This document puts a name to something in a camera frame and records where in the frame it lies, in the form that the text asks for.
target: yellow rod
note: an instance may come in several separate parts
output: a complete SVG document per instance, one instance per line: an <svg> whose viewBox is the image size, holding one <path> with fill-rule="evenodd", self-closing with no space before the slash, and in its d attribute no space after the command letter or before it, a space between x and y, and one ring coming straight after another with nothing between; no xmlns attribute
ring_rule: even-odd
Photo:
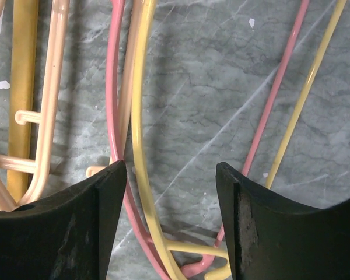
<svg viewBox="0 0 350 280"><path fill-rule="evenodd" d="M329 45L329 42L332 38L333 32L337 26L337 23L341 17L342 11L345 8L347 0L338 0L336 7L334 8L332 17L329 21L327 30L324 33L324 37L320 43L319 49L317 51L317 54L315 56L315 59L313 61L313 64L310 68L309 74L307 75L306 81L304 83L304 86L302 88L301 94L298 98L296 107L294 108L292 117L290 118L288 127L285 131L284 137L281 141L280 147L278 149L278 153L276 154L274 163L272 164L271 170L269 171L267 180L266 180L266 187L271 188L272 182L274 181L275 175L279 169L281 160L284 156L285 150L288 147L289 141L291 140L293 131L296 127L297 121L299 119L299 115L301 114L301 111L303 109L303 106L305 105L305 101L307 99L307 96L309 95L311 86L314 82L315 76L317 71L319 70L320 64L323 60L325 51L327 50L327 47Z"/></svg>
<svg viewBox="0 0 350 280"><path fill-rule="evenodd" d="M30 155L31 124L17 124L15 114L33 105L38 9L39 0L14 0L8 155L19 158ZM8 191L18 202L27 191L29 175L8 170L7 176Z"/></svg>

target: white speck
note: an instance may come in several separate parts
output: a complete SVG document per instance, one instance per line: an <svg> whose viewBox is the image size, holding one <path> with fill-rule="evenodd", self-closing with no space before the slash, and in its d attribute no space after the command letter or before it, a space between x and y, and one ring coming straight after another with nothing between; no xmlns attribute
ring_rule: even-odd
<svg viewBox="0 0 350 280"><path fill-rule="evenodd" d="M249 19L249 24L251 28L254 28L254 24L255 24L256 20L255 19Z"/></svg>
<svg viewBox="0 0 350 280"><path fill-rule="evenodd" d="M10 89L11 84L7 80L0 81L0 89Z"/></svg>

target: white paint chip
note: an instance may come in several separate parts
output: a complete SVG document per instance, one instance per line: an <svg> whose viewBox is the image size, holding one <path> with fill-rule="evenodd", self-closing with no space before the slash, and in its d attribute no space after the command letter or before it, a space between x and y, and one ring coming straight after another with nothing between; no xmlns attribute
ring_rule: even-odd
<svg viewBox="0 0 350 280"><path fill-rule="evenodd" d="M251 28L254 28L254 24L255 24L256 20L255 19L249 19L249 24Z"/></svg>
<svg viewBox="0 0 350 280"><path fill-rule="evenodd" d="M0 81L0 89L10 89L11 84L7 80Z"/></svg>

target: pink rod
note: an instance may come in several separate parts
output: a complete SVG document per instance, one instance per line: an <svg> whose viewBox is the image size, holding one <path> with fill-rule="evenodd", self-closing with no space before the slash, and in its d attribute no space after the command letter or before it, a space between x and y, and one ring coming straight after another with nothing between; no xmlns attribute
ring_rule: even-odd
<svg viewBox="0 0 350 280"><path fill-rule="evenodd" d="M122 25L124 0L112 0L113 12L111 16L109 40L106 57L106 114L108 138L113 161L123 160L123 150L120 143L120 131L118 125L118 101L117 101L117 72L118 72L118 49ZM131 186L127 181L126 191L123 199L128 219L131 222L133 231L143 248L146 256L154 269L163 280L170 280L167 272L152 244L152 238L146 231L140 218Z"/></svg>
<svg viewBox="0 0 350 280"><path fill-rule="evenodd" d="M268 116L271 112L271 109L272 109L272 106L274 104L276 95L278 93L280 84L281 84L282 79L284 77L286 67L288 66L289 60L291 58L291 55L292 55L292 52L294 49L294 46L296 44L298 33L301 29L303 19L305 18L304 16L306 14L307 7L309 6L309 2L310 2L310 0L302 0L301 6L299 8L297 18L296 18L296 21L295 21L293 29L292 29L292 33L291 33L290 38L288 39L287 45L285 47L285 51L284 51L284 54L282 56L278 72L276 73L274 84L273 84L271 91L270 91L270 94L268 96L260 123L258 125L258 129L255 132L253 143L251 144L249 153L247 155L247 158L246 158L243 170L242 170L242 174L245 176L247 176L249 169L250 169L250 166L251 166L251 163L253 162L254 155L256 154L258 144L259 144L261 137L262 137L262 134L263 134L264 127L267 123ZM214 245L213 245L215 248L218 248L221 245L223 237L224 237L224 227L222 225L220 227L219 233L218 233L216 240L214 242ZM194 275L197 275L197 274L205 271L213 263L214 258L215 258L215 256L212 256L212 255L203 255L201 261L193 263L193 264L187 264L181 268L181 271L183 272L185 277L187 277L187 278L193 277Z"/></svg>

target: gray surface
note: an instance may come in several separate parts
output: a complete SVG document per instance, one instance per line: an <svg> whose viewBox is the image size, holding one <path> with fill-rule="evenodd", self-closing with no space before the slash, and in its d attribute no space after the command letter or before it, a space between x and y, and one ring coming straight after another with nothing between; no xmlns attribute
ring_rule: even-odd
<svg viewBox="0 0 350 280"><path fill-rule="evenodd" d="M10 80L10 3L0 36L0 81ZM242 168L299 4L159 1L146 62L145 146L160 220L175 238L212 244L221 224L215 165L226 161ZM269 172L334 4L319 0L309 6L249 174L259 183ZM121 36L120 75L130 6ZM42 3L36 93L44 74L49 12L50 4ZM83 180L89 165L107 163L104 70L110 12L108 0L72 1L52 175L44 195ZM0 89L0 153L7 149L8 101L9 90ZM132 173L130 147L127 162ZM321 208L350 197L350 0L273 190ZM125 211L115 240L111 279L159 279L130 231ZM181 263L194 259L179 258Z"/></svg>

